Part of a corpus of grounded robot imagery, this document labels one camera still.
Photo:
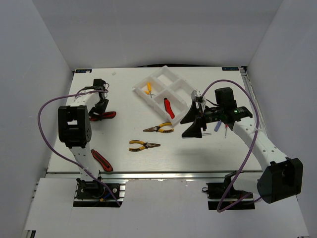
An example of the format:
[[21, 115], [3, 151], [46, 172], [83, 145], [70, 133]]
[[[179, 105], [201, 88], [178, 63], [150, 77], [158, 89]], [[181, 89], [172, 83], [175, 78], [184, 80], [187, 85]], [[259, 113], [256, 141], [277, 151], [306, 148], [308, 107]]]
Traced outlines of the yellow screwdriver short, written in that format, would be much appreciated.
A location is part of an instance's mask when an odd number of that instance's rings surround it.
[[150, 94], [152, 94], [152, 95], [156, 95], [156, 94], [154, 94], [154, 93], [150, 93], [149, 91], [144, 91], [147, 95], [150, 95]]

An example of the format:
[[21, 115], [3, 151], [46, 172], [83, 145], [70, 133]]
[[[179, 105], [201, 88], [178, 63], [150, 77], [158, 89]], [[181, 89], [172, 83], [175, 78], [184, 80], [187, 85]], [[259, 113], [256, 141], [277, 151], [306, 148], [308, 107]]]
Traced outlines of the yellow screwdriver long shaft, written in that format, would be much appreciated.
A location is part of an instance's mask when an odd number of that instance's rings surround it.
[[148, 88], [148, 91], [151, 93], [152, 92], [152, 87], [151, 87], [151, 84], [149, 82], [147, 83], [147, 88]]

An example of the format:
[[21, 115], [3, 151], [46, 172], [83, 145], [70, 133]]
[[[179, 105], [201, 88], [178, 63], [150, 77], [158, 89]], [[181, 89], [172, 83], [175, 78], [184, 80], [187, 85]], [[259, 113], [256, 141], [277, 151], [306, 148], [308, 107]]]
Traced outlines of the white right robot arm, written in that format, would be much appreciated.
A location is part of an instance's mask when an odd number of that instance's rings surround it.
[[191, 126], [182, 133], [183, 138], [201, 138], [207, 123], [222, 122], [238, 135], [251, 150], [261, 166], [260, 176], [232, 172], [225, 176], [223, 188], [227, 197], [234, 198], [241, 192], [256, 193], [266, 203], [301, 193], [303, 164], [280, 151], [259, 129], [256, 119], [244, 106], [238, 107], [229, 87], [215, 90], [216, 106], [207, 107], [206, 99], [198, 91], [191, 93], [192, 105], [181, 123]]

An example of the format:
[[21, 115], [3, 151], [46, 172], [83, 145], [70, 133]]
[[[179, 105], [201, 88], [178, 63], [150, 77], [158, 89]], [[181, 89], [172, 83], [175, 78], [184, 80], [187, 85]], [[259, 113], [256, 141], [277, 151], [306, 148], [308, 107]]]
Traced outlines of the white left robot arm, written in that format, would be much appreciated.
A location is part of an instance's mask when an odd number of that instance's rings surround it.
[[106, 98], [107, 83], [102, 79], [94, 79], [93, 85], [83, 88], [70, 105], [58, 108], [58, 136], [62, 143], [71, 151], [80, 170], [80, 180], [91, 182], [87, 191], [94, 198], [104, 194], [105, 186], [97, 178], [97, 168], [90, 144], [92, 129], [90, 117], [100, 117], [108, 105]]

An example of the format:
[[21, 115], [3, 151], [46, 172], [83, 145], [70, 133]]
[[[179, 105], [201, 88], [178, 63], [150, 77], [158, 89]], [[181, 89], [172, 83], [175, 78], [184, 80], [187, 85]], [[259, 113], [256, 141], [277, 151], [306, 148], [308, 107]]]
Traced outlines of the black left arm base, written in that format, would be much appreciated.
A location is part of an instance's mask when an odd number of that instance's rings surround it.
[[126, 180], [106, 179], [104, 183], [110, 191], [100, 183], [76, 179], [77, 185], [73, 207], [86, 208], [119, 208], [125, 196]]

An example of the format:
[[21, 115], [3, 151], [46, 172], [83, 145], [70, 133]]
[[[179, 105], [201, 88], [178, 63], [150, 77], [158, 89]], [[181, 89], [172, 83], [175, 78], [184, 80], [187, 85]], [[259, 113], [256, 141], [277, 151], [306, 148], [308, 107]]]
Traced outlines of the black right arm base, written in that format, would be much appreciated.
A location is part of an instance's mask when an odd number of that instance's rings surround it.
[[[224, 181], [222, 182], [209, 182], [205, 185], [205, 187], [202, 188], [202, 192], [207, 195], [208, 198], [208, 209], [210, 211], [216, 211], [217, 206], [219, 204], [219, 201], [222, 198], [222, 195], [224, 194], [225, 190], [231, 183], [231, 179], [235, 176], [236, 171], [226, 175], [224, 177]], [[232, 203], [234, 203], [236, 200], [242, 198], [244, 195], [246, 195], [247, 192], [242, 190], [235, 190], [234, 187], [231, 187], [230, 191], [226, 195], [223, 203], [221, 204], [220, 209], [223, 209]], [[238, 204], [232, 206], [229, 208], [230, 210], [254, 210], [255, 209], [255, 203], [254, 203], [254, 197], [253, 194], [249, 195], [246, 199], [242, 200]]]

